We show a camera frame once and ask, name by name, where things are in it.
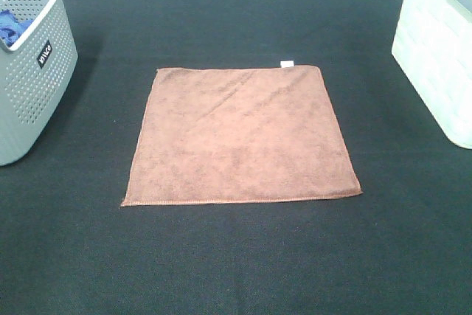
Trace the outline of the brown microfiber towel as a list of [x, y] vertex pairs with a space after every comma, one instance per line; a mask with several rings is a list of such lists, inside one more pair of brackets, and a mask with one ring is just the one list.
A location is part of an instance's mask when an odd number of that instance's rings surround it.
[[157, 71], [123, 205], [360, 195], [318, 67]]

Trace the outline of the grey perforated laundry basket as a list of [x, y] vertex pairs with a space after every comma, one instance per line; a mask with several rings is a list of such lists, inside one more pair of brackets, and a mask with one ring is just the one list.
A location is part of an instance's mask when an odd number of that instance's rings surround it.
[[78, 54], [63, 0], [1, 0], [12, 23], [29, 26], [1, 37], [1, 165], [21, 159], [60, 102]]

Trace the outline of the white plastic basket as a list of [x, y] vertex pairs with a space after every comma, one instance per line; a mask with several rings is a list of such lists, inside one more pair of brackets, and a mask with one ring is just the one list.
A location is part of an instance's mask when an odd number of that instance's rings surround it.
[[471, 148], [471, 0], [403, 0], [392, 55], [448, 139]]

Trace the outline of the blue cloth in basket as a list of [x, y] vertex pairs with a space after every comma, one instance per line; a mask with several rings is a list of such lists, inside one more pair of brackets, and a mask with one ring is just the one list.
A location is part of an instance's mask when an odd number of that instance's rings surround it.
[[12, 46], [32, 24], [32, 19], [19, 21], [9, 10], [1, 11], [1, 39]]

